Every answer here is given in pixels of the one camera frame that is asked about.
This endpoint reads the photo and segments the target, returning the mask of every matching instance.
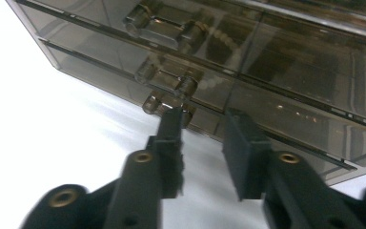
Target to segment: screw hole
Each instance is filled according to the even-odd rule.
[[[128,216],[125,217],[123,220],[124,225],[126,226],[135,226],[136,224],[138,224],[138,217],[137,216]]]
[[[153,159],[153,156],[148,153],[140,153],[135,156],[134,160],[139,163],[148,162]]]
[[[74,202],[78,197],[78,194],[73,189],[65,189],[56,193],[49,202],[51,207],[64,207]]]
[[[280,159],[290,164],[297,164],[299,162],[298,156],[295,156],[293,154],[282,154],[280,155]]]
[[[329,223],[334,227],[338,229],[346,229],[346,223],[344,223],[341,219],[338,218],[329,218]]]

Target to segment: plastic storage cabinet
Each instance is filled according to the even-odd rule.
[[[220,140],[245,111],[328,184],[366,174],[366,0],[7,0],[52,65]]]

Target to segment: white surface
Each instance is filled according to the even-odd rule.
[[[50,189],[94,190],[119,176],[158,118],[58,72],[0,1],[0,228],[18,228]],[[266,228],[259,202],[236,201],[220,144],[184,132],[184,197],[165,201],[164,228]],[[336,187],[355,196],[366,177]]]

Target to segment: brass insert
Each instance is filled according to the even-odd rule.
[[[299,157],[290,153],[284,153],[280,155],[280,160],[290,164],[297,164],[299,162]]]
[[[148,161],[151,161],[153,159],[153,156],[148,153],[139,153],[135,156],[134,160],[138,163],[145,163]]]
[[[55,194],[49,202],[51,207],[64,207],[74,202],[78,194],[74,189],[65,189]]]

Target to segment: mounting hole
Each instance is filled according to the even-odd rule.
[[[290,164],[297,164],[299,162],[299,157],[293,154],[285,153],[280,155],[280,160]]]
[[[123,223],[125,226],[135,226],[138,224],[138,216],[127,216],[124,218]]]
[[[338,218],[329,218],[329,223],[334,227],[338,229],[346,229],[346,223],[343,222],[343,220]]]
[[[153,159],[153,156],[148,153],[139,153],[135,156],[135,162],[145,163]]]
[[[74,189],[65,189],[56,193],[49,201],[51,207],[64,207],[74,202],[78,194]]]

